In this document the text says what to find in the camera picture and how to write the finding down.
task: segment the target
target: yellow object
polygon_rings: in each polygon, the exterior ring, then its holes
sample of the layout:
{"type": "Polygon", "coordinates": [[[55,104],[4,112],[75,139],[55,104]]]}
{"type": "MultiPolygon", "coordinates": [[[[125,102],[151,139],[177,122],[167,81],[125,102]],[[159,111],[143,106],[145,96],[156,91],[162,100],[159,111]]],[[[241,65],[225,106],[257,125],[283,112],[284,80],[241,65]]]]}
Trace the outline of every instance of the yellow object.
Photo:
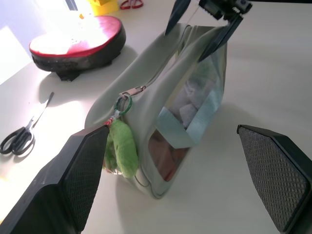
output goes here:
{"type": "Polygon", "coordinates": [[[108,13],[118,11],[118,0],[88,0],[94,16],[102,16],[108,13]]]}

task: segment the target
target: white table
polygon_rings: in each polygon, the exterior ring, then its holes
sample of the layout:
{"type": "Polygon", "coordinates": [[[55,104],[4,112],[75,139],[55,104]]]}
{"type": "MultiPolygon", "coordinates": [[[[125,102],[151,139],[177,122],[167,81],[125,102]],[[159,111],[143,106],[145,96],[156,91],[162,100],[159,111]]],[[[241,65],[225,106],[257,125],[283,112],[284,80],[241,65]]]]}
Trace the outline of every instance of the white table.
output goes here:
{"type": "MultiPolygon", "coordinates": [[[[101,92],[165,29],[174,0],[161,1],[115,13],[127,42],[111,66],[67,83],[30,63],[0,86],[0,139],[28,123],[36,105],[55,92],[35,128],[32,153],[24,160],[0,158],[0,220],[67,138],[83,128],[101,92]]],[[[190,6],[181,21],[195,9],[190,6]]],[[[249,124],[288,135],[312,157],[311,12],[306,4],[254,3],[229,42],[223,104],[171,190],[154,200],[103,172],[83,234],[278,233],[252,184],[236,128],[249,124]]],[[[190,21],[220,23],[201,10],[190,21]]]]}

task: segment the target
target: light blue strap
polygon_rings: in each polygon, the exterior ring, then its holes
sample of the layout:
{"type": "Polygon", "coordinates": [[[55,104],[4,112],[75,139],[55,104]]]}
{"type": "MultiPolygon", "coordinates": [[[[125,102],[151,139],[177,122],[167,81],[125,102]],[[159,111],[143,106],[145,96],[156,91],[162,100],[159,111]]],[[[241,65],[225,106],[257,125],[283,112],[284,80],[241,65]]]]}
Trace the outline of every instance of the light blue strap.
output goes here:
{"type": "MultiPolygon", "coordinates": [[[[218,62],[216,64],[216,60],[214,58],[212,59],[220,75],[218,62]]],[[[187,130],[184,129],[183,125],[165,107],[158,116],[156,128],[168,143],[176,149],[196,146],[221,105],[223,93],[224,81],[222,80],[222,76],[218,76],[213,89],[199,108],[187,130]]]]}

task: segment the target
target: green plush toy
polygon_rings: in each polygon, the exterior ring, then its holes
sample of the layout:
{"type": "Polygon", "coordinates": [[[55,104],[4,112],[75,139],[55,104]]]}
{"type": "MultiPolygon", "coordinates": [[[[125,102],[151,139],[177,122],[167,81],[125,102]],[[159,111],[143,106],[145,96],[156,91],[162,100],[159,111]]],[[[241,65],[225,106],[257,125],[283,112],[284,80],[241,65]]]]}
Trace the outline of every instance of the green plush toy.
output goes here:
{"type": "Polygon", "coordinates": [[[131,129],[119,119],[112,120],[110,125],[104,167],[109,172],[120,171],[125,178],[134,177],[138,169],[137,149],[131,129]]]}

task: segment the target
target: metal clip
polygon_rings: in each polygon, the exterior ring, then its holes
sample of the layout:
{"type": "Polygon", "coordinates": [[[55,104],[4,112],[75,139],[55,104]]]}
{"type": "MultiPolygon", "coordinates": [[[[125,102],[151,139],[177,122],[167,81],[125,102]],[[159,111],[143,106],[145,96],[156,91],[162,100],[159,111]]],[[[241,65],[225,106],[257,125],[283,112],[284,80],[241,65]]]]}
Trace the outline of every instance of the metal clip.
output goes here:
{"type": "Polygon", "coordinates": [[[144,91],[144,89],[146,89],[146,86],[138,86],[136,88],[133,89],[129,89],[125,92],[120,93],[119,95],[123,98],[123,99],[127,99],[127,97],[125,96],[125,94],[129,94],[130,96],[133,95],[137,95],[139,93],[141,93],[142,91],[144,91]]]}

